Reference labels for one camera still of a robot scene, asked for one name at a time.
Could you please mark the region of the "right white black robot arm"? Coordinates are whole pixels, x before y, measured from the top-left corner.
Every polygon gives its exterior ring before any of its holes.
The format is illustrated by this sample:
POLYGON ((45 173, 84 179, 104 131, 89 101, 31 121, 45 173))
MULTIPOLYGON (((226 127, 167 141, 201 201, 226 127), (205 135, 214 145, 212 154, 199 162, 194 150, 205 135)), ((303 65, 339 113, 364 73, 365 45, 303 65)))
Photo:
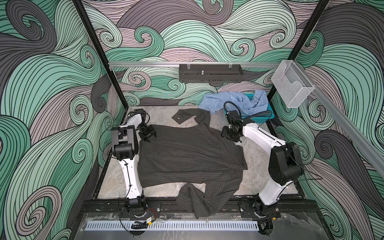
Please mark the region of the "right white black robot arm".
POLYGON ((274 137, 254 121, 254 118, 258 117, 271 117, 272 111, 266 110, 243 117, 235 103, 226 101, 223 107, 229 125, 223 127, 222 137, 236 143, 241 141, 241 137, 246 137, 259 145, 269 156, 269 180, 257 195, 253 209, 258 216, 277 214, 277 203, 283 191, 307 171, 299 146, 294 142, 289 143, 274 137))

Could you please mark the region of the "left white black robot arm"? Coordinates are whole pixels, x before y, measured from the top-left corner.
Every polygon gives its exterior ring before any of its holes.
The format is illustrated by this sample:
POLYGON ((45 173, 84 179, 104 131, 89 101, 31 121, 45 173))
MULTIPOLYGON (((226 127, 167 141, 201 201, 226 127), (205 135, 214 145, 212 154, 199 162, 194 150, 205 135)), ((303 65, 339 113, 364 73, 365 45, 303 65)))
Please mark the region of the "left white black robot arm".
POLYGON ((139 140, 149 141, 156 136, 150 116, 143 109, 129 112, 123 124, 112 127, 112 154, 118 160, 125 181, 125 207, 130 212, 143 212, 147 208, 143 187, 139 180, 139 140))

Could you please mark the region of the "dark grey pinstriped shirt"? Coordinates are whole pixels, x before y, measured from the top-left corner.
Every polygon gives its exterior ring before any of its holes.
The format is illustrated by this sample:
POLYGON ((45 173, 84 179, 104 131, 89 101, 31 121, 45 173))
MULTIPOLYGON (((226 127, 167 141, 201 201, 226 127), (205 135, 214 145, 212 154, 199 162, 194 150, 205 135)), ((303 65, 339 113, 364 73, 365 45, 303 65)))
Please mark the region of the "dark grey pinstriped shirt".
POLYGON ((248 166, 242 146, 211 128, 211 114, 202 109, 181 109, 178 124, 194 118, 189 128, 154 125, 156 137, 140 142, 138 176, 143 188, 184 183, 177 205, 209 217, 219 212, 240 188, 248 166))

